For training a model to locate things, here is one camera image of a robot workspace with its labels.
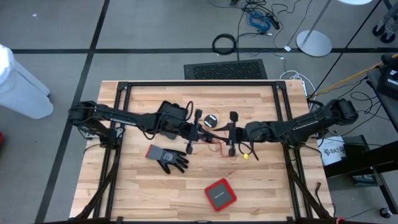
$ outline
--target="wooden table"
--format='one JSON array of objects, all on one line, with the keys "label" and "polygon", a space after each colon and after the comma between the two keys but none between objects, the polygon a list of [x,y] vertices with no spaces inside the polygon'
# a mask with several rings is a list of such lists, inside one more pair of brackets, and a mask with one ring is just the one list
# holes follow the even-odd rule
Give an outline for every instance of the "wooden table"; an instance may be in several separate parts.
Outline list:
[{"label": "wooden table", "polygon": [[[118,81],[103,81],[98,103],[113,106],[117,84]],[[293,117],[308,113],[301,82],[289,80],[286,84]],[[180,106],[192,100],[194,108],[203,110],[202,118],[208,114],[219,118],[218,127],[229,122],[230,111],[238,112],[237,125],[240,127],[250,121],[277,120],[273,93],[271,87],[266,86],[135,86],[129,99],[129,111],[135,113],[156,112],[164,100]],[[281,105],[285,118],[282,100]],[[88,141],[88,146],[97,143],[97,140]],[[184,151],[186,143],[180,137],[170,140],[162,135],[156,135],[154,140],[149,141],[137,128],[126,126],[112,219],[122,216],[124,220],[148,221],[284,221],[287,216],[294,216],[284,154],[279,143],[256,144],[260,158],[256,161],[253,156],[244,159],[239,151],[235,159],[223,157],[220,151],[213,152],[220,148],[218,145],[197,142],[193,154],[187,156],[190,163],[184,174],[172,167],[172,173],[167,175],[156,161],[144,157],[150,144]],[[317,147],[315,140],[307,144]],[[227,154],[228,149],[223,146],[222,154]],[[316,183],[321,182],[320,199],[333,214],[320,154],[303,147],[301,155],[308,189],[313,194]],[[96,192],[103,156],[104,149],[99,147],[92,147],[85,153],[71,217],[80,213]],[[203,189],[223,177],[228,179],[238,200],[217,213],[213,211]],[[298,188],[297,192],[304,217],[302,195]],[[102,216],[107,195],[105,193],[103,199]]]}]

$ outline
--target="black glove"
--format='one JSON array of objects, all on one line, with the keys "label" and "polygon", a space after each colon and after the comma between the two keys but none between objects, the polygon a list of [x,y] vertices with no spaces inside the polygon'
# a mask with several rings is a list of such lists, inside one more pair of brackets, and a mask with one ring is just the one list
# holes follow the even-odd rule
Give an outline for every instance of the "black glove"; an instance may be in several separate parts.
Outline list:
[{"label": "black glove", "polygon": [[187,154],[185,152],[172,149],[162,149],[160,147],[150,145],[146,158],[155,159],[166,174],[170,174],[170,168],[168,167],[169,164],[175,166],[178,170],[184,173],[185,171],[183,168],[188,169],[187,163],[189,163],[186,158],[182,157],[186,155]]}]

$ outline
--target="blue cable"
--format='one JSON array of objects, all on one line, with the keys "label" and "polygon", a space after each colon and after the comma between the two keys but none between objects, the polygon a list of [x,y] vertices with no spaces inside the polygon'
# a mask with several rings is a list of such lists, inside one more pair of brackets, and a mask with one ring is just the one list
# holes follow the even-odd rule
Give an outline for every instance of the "blue cable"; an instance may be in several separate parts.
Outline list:
[{"label": "blue cable", "polygon": [[267,32],[271,28],[271,20],[264,16],[262,12],[253,10],[247,13],[248,25],[257,28],[258,32]]}]

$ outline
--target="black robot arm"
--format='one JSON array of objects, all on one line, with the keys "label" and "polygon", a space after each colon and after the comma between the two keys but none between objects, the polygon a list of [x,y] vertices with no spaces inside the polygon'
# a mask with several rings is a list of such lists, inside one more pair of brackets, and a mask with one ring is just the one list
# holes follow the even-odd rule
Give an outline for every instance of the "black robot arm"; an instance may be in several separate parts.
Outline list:
[{"label": "black robot arm", "polygon": [[97,104],[94,101],[82,101],[72,106],[69,110],[68,120],[80,131],[97,135],[101,147],[116,149],[119,137],[124,130],[119,128],[107,128],[101,121],[114,121],[140,129],[147,139],[153,139],[157,133],[176,134],[188,140],[187,153],[192,153],[192,142],[200,139],[211,142],[211,139],[221,138],[209,133],[199,123],[201,110],[196,110],[193,123],[187,122],[188,109],[178,104],[163,101],[155,113],[136,114],[110,108],[106,105]]},{"label": "black robot arm", "polygon": [[[289,121],[253,121],[244,128],[236,127],[238,114],[231,112],[231,123],[215,131],[229,131],[230,145],[241,142],[249,142],[254,152],[255,142],[281,142],[288,146],[298,146],[306,142],[308,137],[323,131],[330,126],[353,124],[358,118],[353,104],[347,100],[332,100],[325,106],[298,116]],[[234,156],[234,147],[231,147],[230,154]]]},{"label": "black robot arm", "polygon": [[140,129],[148,139],[147,134],[170,133],[188,140],[187,153],[192,153],[192,142],[204,140],[211,142],[213,138],[224,141],[231,146],[229,156],[235,156],[235,144],[249,142],[256,159],[258,157],[253,149],[255,142],[281,142],[288,146],[298,146],[305,142],[309,136],[323,131],[330,126],[347,125],[354,123],[358,118],[354,106],[347,100],[332,100],[319,109],[301,115],[289,121],[253,121],[246,124],[245,128],[236,127],[237,112],[232,111],[232,122],[215,131],[229,131],[228,138],[222,138],[206,131],[199,119],[201,110],[195,111],[193,123],[187,122],[188,109],[178,104],[163,101],[155,113],[136,114],[98,105],[93,101],[83,101],[69,110],[69,122],[80,131],[99,136],[102,147],[117,148],[118,138],[121,135],[118,128],[107,128],[100,121],[114,121],[135,126]]}]

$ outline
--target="white stand base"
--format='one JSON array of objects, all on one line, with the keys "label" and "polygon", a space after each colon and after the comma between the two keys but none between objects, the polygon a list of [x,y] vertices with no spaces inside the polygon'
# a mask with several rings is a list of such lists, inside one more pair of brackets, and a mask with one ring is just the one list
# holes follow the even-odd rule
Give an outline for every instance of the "white stand base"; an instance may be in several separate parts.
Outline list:
[{"label": "white stand base", "polygon": [[328,36],[313,30],[307,41],[303,44],[309,30],[305,30],[298,34],[296,44],[307,55],[314,57],[326,56],[331,52],[331,41]]}]

